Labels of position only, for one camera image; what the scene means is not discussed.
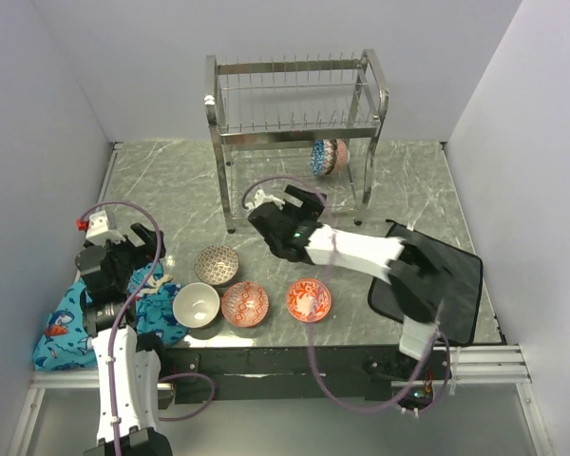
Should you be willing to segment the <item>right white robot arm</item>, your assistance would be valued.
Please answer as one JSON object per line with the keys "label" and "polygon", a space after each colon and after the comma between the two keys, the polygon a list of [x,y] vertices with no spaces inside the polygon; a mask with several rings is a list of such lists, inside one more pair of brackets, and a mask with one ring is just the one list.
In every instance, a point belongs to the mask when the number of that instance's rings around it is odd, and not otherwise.
{"label": "right white robot arm", "polygon": [[327,212],[324,194],[290,184],[285,193],[299,204],[267,194],[255,183],[243,192],[240,205],[276,257],[340,267],[387,283],[404,316],[398,370],[407,378],[420,377],[430,367],[429,340],[438,334],[451,269],[420,235],[372,237],[335,229],[319,220]]}

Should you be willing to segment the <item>black white leaf bowl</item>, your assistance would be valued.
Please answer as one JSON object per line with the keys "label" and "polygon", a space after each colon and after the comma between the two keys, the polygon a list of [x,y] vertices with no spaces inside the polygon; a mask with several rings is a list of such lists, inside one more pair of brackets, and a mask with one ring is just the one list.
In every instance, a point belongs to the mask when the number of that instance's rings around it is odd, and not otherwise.
{"label": "black white leaf bowl", "polygon": [[332,148],[333,160],[332,167],[329,171],[330,175],[337,175],[341,173],[344,168],[349,164],[350,152],[347,144],[341,140],[329,140],[329,145]]}

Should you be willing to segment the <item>blue triangle pattern bowl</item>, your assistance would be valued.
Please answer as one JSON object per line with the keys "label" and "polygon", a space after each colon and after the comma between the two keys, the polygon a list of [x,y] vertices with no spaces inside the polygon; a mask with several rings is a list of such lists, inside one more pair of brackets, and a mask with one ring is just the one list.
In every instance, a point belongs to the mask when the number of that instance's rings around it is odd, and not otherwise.
{"label": "blue triangle pattern bowl", "polygon": [[315,141],[311,151],[311,170],[314,176],[330,175],[335,167],[336,145],[332,140]]}

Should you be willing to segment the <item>orange floral pattern bowl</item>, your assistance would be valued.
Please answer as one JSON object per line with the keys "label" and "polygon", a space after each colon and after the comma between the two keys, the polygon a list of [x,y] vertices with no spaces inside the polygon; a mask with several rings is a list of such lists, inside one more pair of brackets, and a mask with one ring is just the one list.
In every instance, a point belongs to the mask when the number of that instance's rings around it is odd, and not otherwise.
{"label": "orange floral pattern bowl", "polygon": [[329,289],[314,278],[295,281],[286,293],[286,308],[289,314],[305,323],[318,322],[326,317],[332,304]]}

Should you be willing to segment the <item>steel two-tier dish rack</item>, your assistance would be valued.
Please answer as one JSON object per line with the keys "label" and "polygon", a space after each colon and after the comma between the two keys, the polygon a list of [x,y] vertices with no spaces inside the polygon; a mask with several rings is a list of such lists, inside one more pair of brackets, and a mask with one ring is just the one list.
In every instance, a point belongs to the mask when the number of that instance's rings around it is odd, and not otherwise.
{"label": "steel two-tier dish rack", "polygon": [[[208,55],[204,87],[228,233],[245,224],[245,189],[270,175],[298,177],[326,194],[335,215],[365,221],[390,103],[374,49],[234,63]],[[337,139],[349,148],[349,164],[337,175],[314,176],[314,142]]]}

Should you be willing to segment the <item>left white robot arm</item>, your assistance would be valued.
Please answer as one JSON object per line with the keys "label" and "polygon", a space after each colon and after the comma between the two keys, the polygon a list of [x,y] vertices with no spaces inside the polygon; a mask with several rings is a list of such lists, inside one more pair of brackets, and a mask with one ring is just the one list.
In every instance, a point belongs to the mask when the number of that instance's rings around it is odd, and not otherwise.
{"label": "left white robot arm", "polygon": [[80,294],[84,329],[98,366],[100,418],[90,455],[169,455],[172,448],[158,430],[158,381],[171,369],[155,334],[136,332],[132,274],[154,265],[153,251],[162,253],[159,234],[141,224],[134,245],[121,234],[106,212],[79,225],[85,247],[75,265],[85,285]]}

